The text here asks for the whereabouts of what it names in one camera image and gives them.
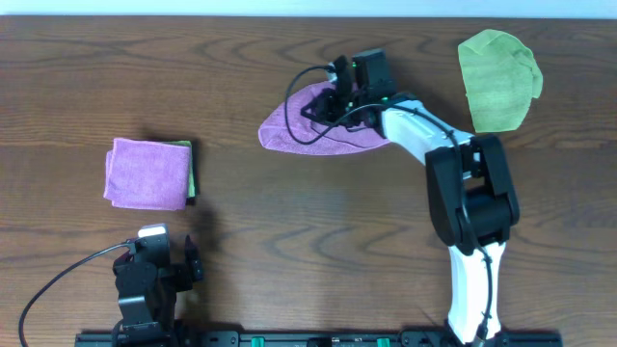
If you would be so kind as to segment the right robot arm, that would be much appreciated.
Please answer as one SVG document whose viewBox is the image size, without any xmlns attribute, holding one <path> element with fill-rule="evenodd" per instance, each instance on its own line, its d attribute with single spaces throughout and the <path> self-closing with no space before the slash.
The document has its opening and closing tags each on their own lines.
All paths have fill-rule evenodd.
<svg viewBox="0 0 617 347">
<path fill-rule="evenodd" d="M 452 301 L 447 325 L 456 342 L 485 346 L 497 337 L 498 271 L 510 229 L 520 218 L 506 156 L 494 135 L 474 136 L 400 93 L 381 50 L 322 67 L 330 87 L 302 107 L 321 125 L 316 144 L 336 127 L 365 127 L 399 145 L 425 168 L 429 212 L 448 248 Z"/>
</svg>

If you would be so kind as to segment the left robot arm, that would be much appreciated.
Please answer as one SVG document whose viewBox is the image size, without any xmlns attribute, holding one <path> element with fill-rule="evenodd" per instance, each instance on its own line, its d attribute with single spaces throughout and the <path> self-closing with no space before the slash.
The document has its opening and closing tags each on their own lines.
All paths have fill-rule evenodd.
<svg viewBox="0 0 617 347">
<path fill-rule="evenodd" d="M 176 295 L 203 280 L 200 252 L 184 240 L 184 261 L 171 262 L 165 234 L 129 239 L 128 251 L 114 261 L 121 321 L 112 330 L 113 346 L 179 346 L 181 324 L 174 318 Z"/>
</svg>

